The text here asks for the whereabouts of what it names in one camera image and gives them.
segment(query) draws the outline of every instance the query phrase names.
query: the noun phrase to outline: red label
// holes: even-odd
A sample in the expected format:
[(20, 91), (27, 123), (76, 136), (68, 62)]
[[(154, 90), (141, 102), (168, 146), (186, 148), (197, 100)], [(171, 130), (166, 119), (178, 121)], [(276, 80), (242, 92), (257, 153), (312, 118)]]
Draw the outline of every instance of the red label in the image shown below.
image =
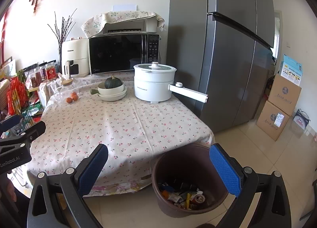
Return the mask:
[(56, 72), (55, 72), (55, 68), (51, 68), (47, 70), (47, 79), (51, 80), (56, 78)]

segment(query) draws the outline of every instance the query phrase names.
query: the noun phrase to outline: white bowl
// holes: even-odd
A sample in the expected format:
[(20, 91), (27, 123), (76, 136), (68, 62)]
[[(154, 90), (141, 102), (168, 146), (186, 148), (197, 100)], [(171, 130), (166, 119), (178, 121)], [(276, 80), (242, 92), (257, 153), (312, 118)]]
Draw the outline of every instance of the white bowl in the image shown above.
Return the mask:
[(124, 86), (124, 91), (122, 91), (120, 93), (117, 93), (117, 94), (114, 94), (114, 95), (109, 95), (109, 96), (101, 95), (99, 93), (97, 95), (99, 97), (103, 97), (103, 98), (113, 98), (113, 97), (120, 97), (120, 96), (126, 94), (126, 91), (127, 91), (126, 86)]
[(121, 86), (113, 88), (113, 89), (106, 89), (105, 88), (105, 82), (101, 82), (98, 84), (98, 91), (100, 95), (104, 95), (104, 96), (111, 96), (111, 95), (115, 95), (118, 93), (121, 93), (124, 91), (124, 85), (122, 83)]
[(111, 102), (111, 101), (117, 101), (117, 100), (119, 100), (119, 99), (124, 98), (125, 95), (126, 95), (126, 93), (123, 94), (123, 95), (121, 95), (121, 96), (117, 96), (117, 97), (101, 97), (99, 94), (97, 94), (97, 95), (98, 95), (98, 97), (99, 97), (101, 100)]

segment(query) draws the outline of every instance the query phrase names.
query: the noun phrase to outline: white paper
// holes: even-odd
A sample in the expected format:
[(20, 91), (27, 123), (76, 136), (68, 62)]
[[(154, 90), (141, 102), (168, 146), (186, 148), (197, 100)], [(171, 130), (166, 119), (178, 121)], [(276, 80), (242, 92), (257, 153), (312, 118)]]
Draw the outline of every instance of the white paper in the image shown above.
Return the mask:
[(280, 125), (282, 124), (283, 119), (284, 119), (284, 115), (282, 115), (282, 114), (277, 114), (277, 117), (276, 117), (276, 119), (275, 119), (274, 124), (275, 124), (277, 127), (280, 127)]
[(137, 11), (137, 5), (113, 5), (112, 11)]

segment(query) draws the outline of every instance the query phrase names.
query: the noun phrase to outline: microwave control panel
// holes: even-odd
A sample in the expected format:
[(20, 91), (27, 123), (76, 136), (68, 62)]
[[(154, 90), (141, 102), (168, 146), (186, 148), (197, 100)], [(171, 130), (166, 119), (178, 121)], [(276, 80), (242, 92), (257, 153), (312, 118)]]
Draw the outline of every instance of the microwave control panel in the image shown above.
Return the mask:
[(159, 61), (159, 35), (149, 34), (147, 40), (147, 64)]

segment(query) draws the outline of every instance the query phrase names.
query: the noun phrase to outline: green pumpkin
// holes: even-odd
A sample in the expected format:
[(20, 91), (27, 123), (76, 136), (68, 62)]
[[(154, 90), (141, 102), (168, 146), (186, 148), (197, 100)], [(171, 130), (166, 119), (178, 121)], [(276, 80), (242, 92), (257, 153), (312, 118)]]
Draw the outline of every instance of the green pumpkin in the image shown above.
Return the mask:
[(122, 81), (113, 75), (105, 81), (105, 88), (106, 89), (117, 88), (121, 85), (122, 85)]

